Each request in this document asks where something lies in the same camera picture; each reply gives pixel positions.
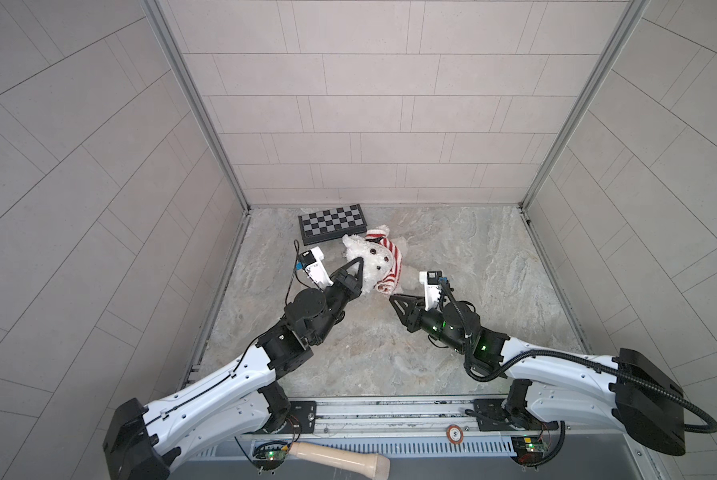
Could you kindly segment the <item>red white striped knit sweater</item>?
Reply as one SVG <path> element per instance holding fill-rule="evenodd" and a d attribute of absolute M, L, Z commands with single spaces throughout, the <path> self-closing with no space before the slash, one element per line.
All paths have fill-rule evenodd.
<path fill-rule="evenodd" d="M 370 275 L 368 283 L 373 284 L 374 290 L 393 295 L 402 292 L 400 286 L 402 276 L 402 252 L 390 240 L 390 229 L 380 226 L 367 231 L 365 241 L 369 250 L 365 255 L 364 272 Z"/>

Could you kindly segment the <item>white teddy bear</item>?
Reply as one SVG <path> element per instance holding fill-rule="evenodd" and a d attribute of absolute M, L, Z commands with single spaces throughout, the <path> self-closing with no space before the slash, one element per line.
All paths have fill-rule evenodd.
<path fill-rule="evenodd" d="M 364 259 L 362 294 L 378 291 L 385 295 L 402 293 L 402 251 L 390 240 L 390 228 L 380 225 L 360 235 L 342 236 L 344 256 Z"/>

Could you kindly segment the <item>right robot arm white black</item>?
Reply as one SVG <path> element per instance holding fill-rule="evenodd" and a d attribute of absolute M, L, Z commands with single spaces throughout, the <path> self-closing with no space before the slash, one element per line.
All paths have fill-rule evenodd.
<path fill-rule="evenodd" d="M 472 380 L 511 380 L 503 410 L 508 422 L 522 429 L 600 425 L 672 456 L 685 454 L 687 434 L 717 432 L 717 420 L 636 350 L 592 356 L 540 348 L 482 326 L 466 301 L 427 308 L 422 297 L 397 294 L 390 302 L 410 332 L 425 332 L 434 344 L 462 354 Z"/>

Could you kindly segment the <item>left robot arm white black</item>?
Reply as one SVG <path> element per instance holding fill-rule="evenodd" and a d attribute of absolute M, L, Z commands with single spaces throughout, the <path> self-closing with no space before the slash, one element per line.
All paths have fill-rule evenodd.
<path fill-rule="evenodd" d="M 162 399 L 120 404 L 102 442 L 110 478 L 166 479 L 228 438 L 282 428 L 290 400 L 278 382 L 344 319 L 348 302 L 362 294 L 363 274 L 363 258 L 344 264 L 298 292 L 280 320 L 226 366 Z"/>

